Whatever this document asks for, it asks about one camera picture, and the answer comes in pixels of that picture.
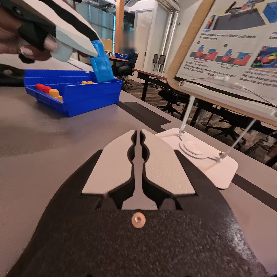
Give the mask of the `wood-edged office table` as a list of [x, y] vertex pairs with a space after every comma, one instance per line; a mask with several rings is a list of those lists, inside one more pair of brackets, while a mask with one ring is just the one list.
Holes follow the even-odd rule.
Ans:
[[121, 58], [110, 57], [110, 56], [109, 56], [109, 60], [112, 62], [112, 66], [116, 66], [116, 63], [117, 63], [117, 62], [124, 62], [124, 63], [127, 63], [127, 62], [128, 62], [127, 59], [121, 59]]
[[133, 71], [138, 72], [138, 78], [144, 80], [144, 86], [142, 90], [141, 100], [145, 101], [148, 84], [152, 83], [162, 88], [170, 89], [167, 82], [167, 75], [158, 71], [146, 71], [142, 69], [132, 68]]

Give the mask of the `wooden post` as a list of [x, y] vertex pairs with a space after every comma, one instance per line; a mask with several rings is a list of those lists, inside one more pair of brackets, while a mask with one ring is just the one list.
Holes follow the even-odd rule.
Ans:
[[123, 19], [125, 0], [116, 1], [116, 25], [115, 25], [115, 53], [123, 49]]

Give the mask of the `pile of colourful blocks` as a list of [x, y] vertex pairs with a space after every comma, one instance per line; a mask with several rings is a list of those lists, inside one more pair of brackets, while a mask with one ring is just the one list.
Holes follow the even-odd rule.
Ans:
[[39, 84], [39, 83], [37, 83], [35, 85], [35, 87], [36, 87], [37, 90], [39, 90], [41, 92], [44, 92], [44, 93], [46, 93], [46, 94], [48, 94], [48, 95], [50, 95], [50, 96], [52, 96], [52, 97], [54, 97], [58, 100], [63, 101], [63, 97], [60, 95], [60, 93], [57, 89], [53, 89], [50, 86], [46, 86], [44, 84]]

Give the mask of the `pale desk divider board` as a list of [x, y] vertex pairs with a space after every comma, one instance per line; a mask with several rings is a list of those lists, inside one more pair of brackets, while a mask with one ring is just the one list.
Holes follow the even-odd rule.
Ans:
[[102, 39], [104, 51], [107, 53], [113, 52], [113, 41], [110, 39]]

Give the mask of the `white document stand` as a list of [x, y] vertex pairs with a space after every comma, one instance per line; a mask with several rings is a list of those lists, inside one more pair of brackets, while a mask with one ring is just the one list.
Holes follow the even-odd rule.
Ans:
[[[165, 141], [174, 150], [179, 150], [181, 156], [189, 159], [201, 172], [203, 172], [219, 189], [227, 189], [233, 179], [237, 169], [237, 162], [229, 157], [230, 151], [235, 144], [246, 134], [254, 125], [254, 120], [260, 120], [270, 125], [276, 125], [276, 103], [270, 102], [250, 89], [228, 80], [229, 77], [210, 76], [206, 78], [196, 78], [183, 80], [179, 82], [178, 90], [190, 94], [189, 105], [182, 120], [180, 130], [169, 129], [156, 135], [160, 140]], [[203, 84], [194, 84], [204, 80], [213, 80], [216, 84], [225, 83], [227, 87], [249, 92], [263, 100], [262, 103], [251, 100], [238, 99], [226, 94], [218, 93], [204, 88]], [[200, 139], [190, 135], [185, 131], [186, 122], [192, 109], [195, 98], [210, 102], [221, 108], [250, 117], [250, 123], [247, 123], [246, 129], [232, 146], [226, 151], [220, 152], [216, 148], [204, 143]]]

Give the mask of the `grey wood-edged table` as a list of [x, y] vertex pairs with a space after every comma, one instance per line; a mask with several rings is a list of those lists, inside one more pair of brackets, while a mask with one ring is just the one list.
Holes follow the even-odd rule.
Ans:
[[86, 71], [86, 72], [90, 72], [90, 71], [94, 71], [91, 65], [85, 64], [81, 61], [78, 61], [76, 59], [70, 58], [67, 63], [77, 67], [80, 70]]

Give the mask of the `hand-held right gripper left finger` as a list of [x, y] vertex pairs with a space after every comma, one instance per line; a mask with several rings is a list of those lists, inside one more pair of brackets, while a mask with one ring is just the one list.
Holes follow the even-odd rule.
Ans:
[[111, 141], [99, 154], [82, 195], [110, 198], [117, 209], [133, 196], [134, 164], [137, 131], [129, 130]]

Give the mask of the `person's left hand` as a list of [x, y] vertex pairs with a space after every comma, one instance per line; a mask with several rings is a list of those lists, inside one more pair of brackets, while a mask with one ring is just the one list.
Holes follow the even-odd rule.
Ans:
[[43, 51], [32, 45], [19, 45], [18, 28], [22, 22], [0, 7], [0, 54], [22, 54], [30, 60], [46, 61], [51, 58], [51, 53], [57, 49], [56, 41], [47, 36]]

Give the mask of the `blue plastic bin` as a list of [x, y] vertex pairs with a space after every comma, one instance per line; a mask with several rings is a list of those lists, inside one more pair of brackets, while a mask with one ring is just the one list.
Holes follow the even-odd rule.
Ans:
[[[57, 89], [63, 100], [39, 91], [39, 83]], [[68, 117], [117, 103], [122, 85], [116, 78], [98, 83], [92, 71], [25, 69], [24, 75], [27, 94]]]

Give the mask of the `printed instruction sheet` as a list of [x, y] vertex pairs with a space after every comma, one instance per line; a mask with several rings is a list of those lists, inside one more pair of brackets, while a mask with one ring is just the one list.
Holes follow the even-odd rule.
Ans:
[[175, 77], [276, 105], [277, 1], [214, 1]]

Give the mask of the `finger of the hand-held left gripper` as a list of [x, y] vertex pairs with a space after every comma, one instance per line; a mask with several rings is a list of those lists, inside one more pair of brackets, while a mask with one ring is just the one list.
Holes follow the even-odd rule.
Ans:
[[11, 13], [23, 21], [18, 28], [19, 36], [40, 51], [44, 50], [44, 41], [50, 36], [57, 43], [54, 57], [70, 57], [73, 50], [90, 57], [98, 56], [89, 38], [62, 20], [43, 1], [11, 1]]
[[101, 40], [97, 32], [68, 3], [53, 0], [43, 0], [43, 3], [49, 6], [62, 20], [73, 26], [79, 33], [89, 38], [90, 41]]

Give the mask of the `black office chair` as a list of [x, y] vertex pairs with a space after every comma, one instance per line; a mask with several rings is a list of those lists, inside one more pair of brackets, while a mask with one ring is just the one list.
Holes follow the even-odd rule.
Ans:
[[176, 110], [173, 105], [181, 106], [185, 103], [185, 98], [183, 95], [176, 94], [172, 91], [161, 90], [158, 92], [158, 95], [162, 97], [161, 100], [167, 101], [166, 106], [157, 106], [161, 111], [167, 111], [168, 114], [174, 116], [174, 113], [182, 115], [181, 112]]
[[[134, 70], [133, 70], [133, 68], [132, 68], [132, 75], [129, 75], [129, 76], [133, 76], [134, 75]], [[131, 83], [129, 83], [129, 82], [127, 82], [126, 80], [125, 80], [125, 77], [127, 77], [127, 76], [122, 76], [122, 79], [123, 79], [123, 86], [124, 86], [124, 89], [126, 90], [126, 88], [127, 89], [130, 89], [130, 87], [132, 88], [133, 87], [133, 85], [131, 84]]]
[[227, 145], [232, 145], [244, 130], [235, 120], [214, 113], [201, 121], [201, 127], [205, 133]]

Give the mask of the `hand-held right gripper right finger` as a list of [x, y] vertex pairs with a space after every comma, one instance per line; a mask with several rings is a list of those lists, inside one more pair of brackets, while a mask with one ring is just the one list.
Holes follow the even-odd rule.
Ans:
[[175, 150], [167, 142], [143, 129], [140, 131], [140, 144], [144, 160], [142, 189], [158, 209], [165, 199], [195, 195]]

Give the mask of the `blue two-stud block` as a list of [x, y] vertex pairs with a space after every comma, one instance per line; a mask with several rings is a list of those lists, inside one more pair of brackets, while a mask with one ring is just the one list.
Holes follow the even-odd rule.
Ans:
[[90, 62], [95, 73], [97, 82], [108, 82], [114, 79], [113, 70], [109, 56], [105, 53], [104, 46], [100, 40], [91, 41], [98, 53], [97, 57], [91, 57]]

